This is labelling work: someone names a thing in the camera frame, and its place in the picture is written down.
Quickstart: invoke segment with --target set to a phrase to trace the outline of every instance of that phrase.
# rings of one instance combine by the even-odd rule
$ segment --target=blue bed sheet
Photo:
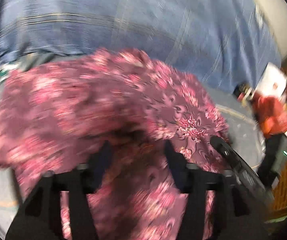
[[[281,58],[253,0],[0,0],[0,64],[136,47],[213,88],[258,83]]]

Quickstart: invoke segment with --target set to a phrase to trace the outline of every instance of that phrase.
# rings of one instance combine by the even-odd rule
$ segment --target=pink garment
[[[162,139],[189,162],[218,172],[225,163],[209,139],[227,139],[227,128],[195,76],[143,51],[101,49],[11,72],[0,101],[0,166],[15,168],[27,196],[45,171],[71,170],[107,139],[112,166],[88,195],[99,238],[174,240],[187,196],[173,184]],[[69,239],[67,197],[63,192],[61,216]],[[207,194],[204,239],[212,232],[213,197]]]

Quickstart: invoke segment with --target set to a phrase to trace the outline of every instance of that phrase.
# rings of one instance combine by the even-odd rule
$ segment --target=white object
[[[268,63],[255,91],[263,96],[280,98],[287,85],[287,76],[274,64]]]

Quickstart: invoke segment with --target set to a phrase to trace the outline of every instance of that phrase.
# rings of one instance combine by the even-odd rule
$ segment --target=floral fabric
[[[104,49],[78,60],[13,70],[0,101],[0,166],[11,166],[23,196],[47,170],[69,171],[109,140],[114,148],[102,187],[88,195],[101,240],[175,239],[185,194],[173,184],[163,139],[207,171],[224,168],[211,135],[227,125],[191,74],[143,51]],[[68,193],[62,193],[64,237],[70,239]],[[211,236],[207,194],[204,239]]]

